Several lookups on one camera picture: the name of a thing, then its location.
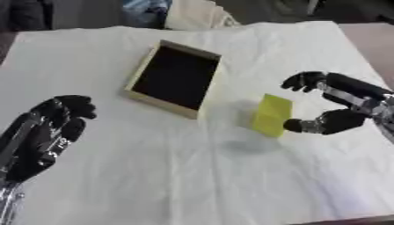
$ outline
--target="wrinkled fabric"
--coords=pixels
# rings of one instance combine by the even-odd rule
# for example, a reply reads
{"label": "wrinkled fabric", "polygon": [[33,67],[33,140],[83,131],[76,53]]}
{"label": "wrinkled fabric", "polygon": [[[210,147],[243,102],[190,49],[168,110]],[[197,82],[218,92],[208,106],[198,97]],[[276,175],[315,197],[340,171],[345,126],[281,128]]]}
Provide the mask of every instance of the wrinkled fabric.
{"label": "wrinkled fabric", "polygon": [[[160,40],[223,56],[197,120],[125,97]],[[332,136],[271,139],[248,128],[266,93],[293,100],[301,119],[341,107],[318,91],[280,88],[305,70],[385,87],[330,22],[21,33],[0,68],[0,127],[66,94],[92,96],[98,118],[53,168],[25,184],[17,224],[254,225],[393,214],[394,149],[371,121]]]}
{"label": "wrinkled fabric", "polygon": [[172,0],[123,0],[124,25],[164,28]]}
{"label": "wrinkled fabric", "polygon": [[165,27],[177,31],[204,31],[240,25],[222,6],[208,0],[172,0]]}

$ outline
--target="yellow cube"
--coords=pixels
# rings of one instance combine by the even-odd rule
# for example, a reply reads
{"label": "yellow cube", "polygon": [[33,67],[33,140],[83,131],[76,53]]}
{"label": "yellow cube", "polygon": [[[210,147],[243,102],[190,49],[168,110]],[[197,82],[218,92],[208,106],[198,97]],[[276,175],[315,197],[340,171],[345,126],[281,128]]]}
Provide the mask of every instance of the yellow cube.
{"label": "yellow cube", "polygon": [[293,103],[285,98],[266,94],[255,113],[252,129],[271,137],[280,137],[283,124],[291,118]]}

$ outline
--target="wooden frame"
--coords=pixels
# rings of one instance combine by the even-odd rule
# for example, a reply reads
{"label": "wooden frame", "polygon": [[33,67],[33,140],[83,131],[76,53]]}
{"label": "wooden frame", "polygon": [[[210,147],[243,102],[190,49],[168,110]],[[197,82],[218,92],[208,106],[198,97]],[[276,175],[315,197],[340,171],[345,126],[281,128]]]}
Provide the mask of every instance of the wooden frame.
{"label": "wooden frame", "polygon": [[[133,90],[136,83],[138,82],[138,80],[142,76],[145,69],[148,68],[150,62],[155,57],[155,55],[156,55],[157,51],[160,49],[160,47],[170,47],[172,49],[176,49],[178,51],[182,51],[185,53],[198,55],[200,57],[204,57],[204,58],[211,59],[211,60],[216,60],[216,61],[218,61],[218,65],[220,63],[221,56],[219,54],[210,53],[208,51],[199,50],[197,48],[187,47],[187,46],[183,46],[183,45],[180,45],[177,43],[173,43],[168,40],[161,40],[160,43],[158,43],[148,53],[148,55],[145,57],[145,59],[143,59],[141,66],[137,69],[137,71],[135,72],[133,77],[130,79],[128,85],[125,88],[125,91],[128,92],[128,95],[132,99],[139,100],[141,102],[144,102],[144,103],[147,103],[150,105],[154,105],[154,106],[160,107],[162,109],[165,109],[167,111],[170,111],[172,113],[176,113],[176,114],[185,116],[189,119],[195,120],[198,117],[198,110],[194,110],[191,108],[184,107],[182,105],[177,105],[177,104],[174,104],[171,102],[167,102],[162,99],[154,98],[152,96],[149,96],[149,95],[146,95],[141,92],[137,92],[137,91]],[[212,79],[213,79],[213,77],[215,77],[216,73],[217,73],[217,68],[216,68],[215,73],[212,75]]]}

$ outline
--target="robotic hand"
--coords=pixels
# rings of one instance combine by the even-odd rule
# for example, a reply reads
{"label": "robotic hand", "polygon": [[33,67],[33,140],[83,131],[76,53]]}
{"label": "robotic hand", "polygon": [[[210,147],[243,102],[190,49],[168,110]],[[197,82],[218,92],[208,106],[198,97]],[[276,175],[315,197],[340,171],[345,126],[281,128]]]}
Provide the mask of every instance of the robotic hand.
{"label": "robotic hand", "polygon": [[336,134],[360,127],[372,119],[394,142],[394,94],[389,90],[336,73],[303,72],[287,79],[282,88],[293,91],[323,91],[323,98],[346,109],[324,112],[315,120],[288,120],[284,127],[293,132]]}
{"label": "robotic hand", "polygon": [[0,224],[10,224],[18,187],[55,164],[56,158],[94,119],[95,106],[84,96],[49,99],[18,116],[0,136]]}

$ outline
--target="wooden box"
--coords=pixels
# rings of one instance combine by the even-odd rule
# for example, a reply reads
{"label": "wooden box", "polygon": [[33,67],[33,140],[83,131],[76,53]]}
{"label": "wooden box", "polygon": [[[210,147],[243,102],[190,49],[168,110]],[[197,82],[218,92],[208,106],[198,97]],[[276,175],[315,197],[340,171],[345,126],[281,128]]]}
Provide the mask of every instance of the wooden box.
{"label": "wooden box", "polygon": [[197,119],[221,56],[162,40],[126,87],[132,99]]}

